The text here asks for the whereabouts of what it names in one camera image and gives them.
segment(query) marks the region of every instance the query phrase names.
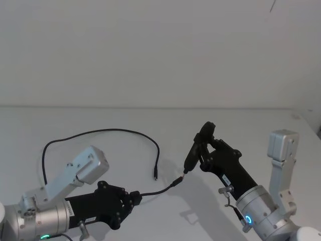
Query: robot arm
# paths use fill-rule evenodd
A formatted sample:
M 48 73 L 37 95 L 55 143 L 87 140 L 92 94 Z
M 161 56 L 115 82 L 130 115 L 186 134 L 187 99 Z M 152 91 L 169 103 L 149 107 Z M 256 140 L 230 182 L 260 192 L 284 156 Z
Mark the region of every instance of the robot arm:
M 223 140 L 214 138 L 215 125 L 207 122 L 194 138 L 194 144 L 185 163 L 184 173 L 193 170 L 200 161 L 204 172 L 212 172 L 224 184 L 219 192 L 229 200 L 229 193 L 236 200 L 234 211 L 243 225 L 243 231 L 253 228 L 264 241 L 320 241 L 321 233 L 314 228 L 298 227 L 291 219 L 296 205 L 289 190 L 298 134 L 286 130 L 273 132 L 270 136 L 268 156 L 273 171 L 270 193 L 257 185 L 241 166 L 242 154 Z M 209 153 L 207 146 L 215 150 Z
M 0 204 L 0 240 L 32 241 L 59 236 L 80 227 L 80 240 L 89 237 L 87 224 L 104 222 L 112 229 L 139 205 L 138 191 L 98 182 L 94 193 L 66 198 L 76 187 L 92 184 L 109 168 L 103 152 L 87 148 L 53 182 L 26 192 L 16 205 Z

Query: cable end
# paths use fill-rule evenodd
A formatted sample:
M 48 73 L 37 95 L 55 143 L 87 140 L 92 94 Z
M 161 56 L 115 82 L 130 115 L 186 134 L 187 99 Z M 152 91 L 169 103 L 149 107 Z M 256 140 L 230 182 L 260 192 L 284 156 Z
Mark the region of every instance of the cable end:
M 154 167 L 154 180 L 156 181 L 158 178 L 158 170 L 157 167 Z
M 175 187 L 183 181 L 183 176 L 177 178 L 174 182 L 171 183 L 171 187 Z

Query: white wall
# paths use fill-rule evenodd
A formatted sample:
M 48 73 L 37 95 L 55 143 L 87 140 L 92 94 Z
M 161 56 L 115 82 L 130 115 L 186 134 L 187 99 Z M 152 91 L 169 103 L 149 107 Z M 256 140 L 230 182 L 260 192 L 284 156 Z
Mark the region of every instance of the white wall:
M 321 1 L 272 3 L 2 0 L 0 104 L 293 107 L 316 130 Z

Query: white tabletop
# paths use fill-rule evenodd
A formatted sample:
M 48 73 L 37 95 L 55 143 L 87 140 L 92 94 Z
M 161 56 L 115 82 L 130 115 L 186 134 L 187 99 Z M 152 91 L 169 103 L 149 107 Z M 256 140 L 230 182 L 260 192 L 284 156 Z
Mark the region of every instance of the white tabletop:
M 102 128 L 143 132 L 160 146 L 159 180 L 152 179 L 156 148 L 150 141 L 128 133 L 80 137 L 48 149 L 46 168 L 52 180 L 88 145 L 102 149 L 110 164 L 102 180 L 128 191 L 163 189 L 181 174 L 195 134 L 206 121 L 216 125 L 215 137 L 239 149 L 241 164 L 258 184 L 268 189 L 271 160 L 267 157 L 269 133 L 277 129 L 299 132 L 297 163 L 291 191 L 297 203 L 293 220 L 321 229 L 321 141 L 308 124 L 290 110 L 224 109 L 104 109 L 104 108 L 0 108 L 0 201 L 18 203 L 23 192 L 40 186 L 39 162 L 50 140 Z M 198 167 L 184 182 L 155 198 L 144 198 L 113 231 L 104 223 L 89 225 L 88 241 L 256 241 L 254 231 L 243 234 L 241 224 L 217 189 L 220 180 Z M 72 195 L 93 192 L 84 185 Z M 74 241 L 80 231 L 68 232 Z

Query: black cable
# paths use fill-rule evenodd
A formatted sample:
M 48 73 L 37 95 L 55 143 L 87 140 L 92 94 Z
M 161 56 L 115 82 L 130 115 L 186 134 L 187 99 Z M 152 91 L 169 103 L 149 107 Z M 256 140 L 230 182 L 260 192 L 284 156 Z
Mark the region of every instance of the black cable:
M 64 139 L 53 140 L 53 141 L 51 141 L 51 142 L 48 142 L 48 143 L 45 145 L 45 148 L 44 148 L 44 150 L 43 150 L 43 152 L 42 152 L 42 173 L 43 173 L 43 176 L 44 176 L 45 185 L 47 184 L 47 176 L 46 176 L 46 169 L 45 169 L 45 155 L 46 155 L 46 150 L 47 150 L 47 148 L 48 148 L 49 145 L 51 145 L 52 143 L 67 141 L 67 140 L 70 140 L 70 139 L 73 139 L 73 138 L 76 138 L 76 137 L 79 137 L 79 136 L 91 134 L 91 133 L 96 133 L 96 132 L 111 132 L 111 131 L 129 132 L 129 133 L 137 134 L 137 135 L 140 135 L 140 136 L 143 136 L 143 137 L 149 139 L 150 141 L 152 141 L 152 142 L 155 144 L 155 146 L 157 147 L 157 156 L 156 156 L 156 162 L 155 162 L 153 174 L 154 174 L 154 179 L 157 180 L 157 164 L 158 164 L 158 159 L 159 159 L 159 146 L 158 146 L 158 144 L 157 144 L 156 141 L 154 141 L 154 140 L 153 140 L 152 138 L 150 138 L 149 136 L 147 136 L 147 135 L 145 135 L 145 134 L 143 134 L 143 133 L 140 133 L 140 132 L 136 132 L 136 131 L 126 130 L 126 129 L 100 129 L 100 130 L 94 130 L 94 131 L 89 131 L 89 132 L 83 132 L 83 133 L 74 135 L 74 136 L 72 136 L 72 137 L 64 138 Z
M 62 234 L 60 234 L 60 235 L 66 237 L 69 241 L 73 241 L 68 235 L 66 235 L 66 234 L 64 234 L 64 233 L 62 233 Z
M 181 177 L 177 178 L 174 182 L 172 182 L 170 186 L 168 186 L 167 188 L 165 188 L 165 189 L 163 189 L 161 191 L 142 193 L 140 196 L 144 197 L 144 196 L 154 196 L 154 195 L 161 194 L 163 192 L 166 192 L 170 188 L 175 187 L 177 184 L 181 183 L 183 181 L 183 179 L 184 179 L 184 176 L 181 176 Z

